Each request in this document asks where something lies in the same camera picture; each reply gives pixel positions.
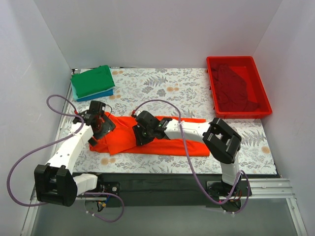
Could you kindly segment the orange t shirt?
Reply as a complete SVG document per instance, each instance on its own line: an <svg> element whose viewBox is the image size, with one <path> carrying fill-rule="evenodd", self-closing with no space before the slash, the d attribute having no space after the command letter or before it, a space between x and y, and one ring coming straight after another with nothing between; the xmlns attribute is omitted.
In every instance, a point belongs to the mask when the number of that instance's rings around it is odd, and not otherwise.
<svg viewBox="0 0 315 236"><path fill-rule="evenodd" d="M136 145L136 139L132 127L136 121L132 117L110 116L116 125L114 131L98 140L95 146L90 145L90 151L98 153L108 153L115 155L119 153L153 154L153 155L173 155L185 156L183 140L159 140L155 139L143 146Z"/></svg>

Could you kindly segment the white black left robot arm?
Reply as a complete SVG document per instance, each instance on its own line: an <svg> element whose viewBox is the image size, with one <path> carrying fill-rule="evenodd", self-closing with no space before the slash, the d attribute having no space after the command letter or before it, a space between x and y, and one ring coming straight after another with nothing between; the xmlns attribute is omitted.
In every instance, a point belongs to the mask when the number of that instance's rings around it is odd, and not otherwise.
<svg viewBox="0 0 315 236"><path fill-rule="evenodd" d="M45 165L34 171L37 200L69 207L78 195L95 190L98 176L83 173L73 176L76 160L83 148L95 146L100 139L115 129L115 124L105 113L106 104L91 101L87 110L76 114L69 138L62 142L57 152Z"/></svg>

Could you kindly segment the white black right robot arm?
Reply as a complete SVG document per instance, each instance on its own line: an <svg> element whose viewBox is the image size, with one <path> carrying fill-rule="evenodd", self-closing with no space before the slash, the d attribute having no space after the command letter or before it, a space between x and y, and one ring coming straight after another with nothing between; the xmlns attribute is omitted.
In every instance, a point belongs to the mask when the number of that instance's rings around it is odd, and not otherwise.
<svg viewBox="0 0 315 236"><path fill-rule="evenodd" d="M155 139L185 138L201 143L220 162L222 182L232 186L238 180L238 152L242 138L222 119L214 118L211 122L204 123L179 122L174 118L158 119L147 111L133 112L132 117L136 121L132 129L138 146L146 145Z"/></svg>

